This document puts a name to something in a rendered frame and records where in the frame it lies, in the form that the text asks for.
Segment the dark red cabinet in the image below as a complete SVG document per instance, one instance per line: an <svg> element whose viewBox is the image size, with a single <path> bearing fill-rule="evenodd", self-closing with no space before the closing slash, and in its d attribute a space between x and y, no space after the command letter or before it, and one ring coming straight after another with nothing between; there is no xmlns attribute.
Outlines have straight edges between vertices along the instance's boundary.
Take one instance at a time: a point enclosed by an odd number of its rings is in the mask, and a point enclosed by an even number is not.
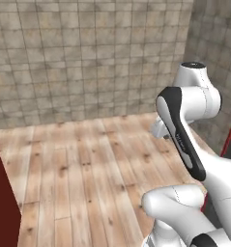
<svg viewBox="0 0 231 247"><path fill-rule="evenodd" d="M21 214L0 157L0 247L17 247Z"/></svg>

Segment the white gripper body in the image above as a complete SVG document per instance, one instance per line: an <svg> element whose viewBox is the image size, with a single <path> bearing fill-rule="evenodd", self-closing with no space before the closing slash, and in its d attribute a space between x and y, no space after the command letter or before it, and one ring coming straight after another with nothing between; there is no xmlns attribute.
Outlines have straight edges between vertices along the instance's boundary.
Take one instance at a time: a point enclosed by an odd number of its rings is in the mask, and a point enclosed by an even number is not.
<svg viewBox="0 0 231 247"><path fill-rule="evenodd" d="M169 132L160 116L157 116L156 120L151 124L150 130L153 136L158 139L169 137Z"/></svg>

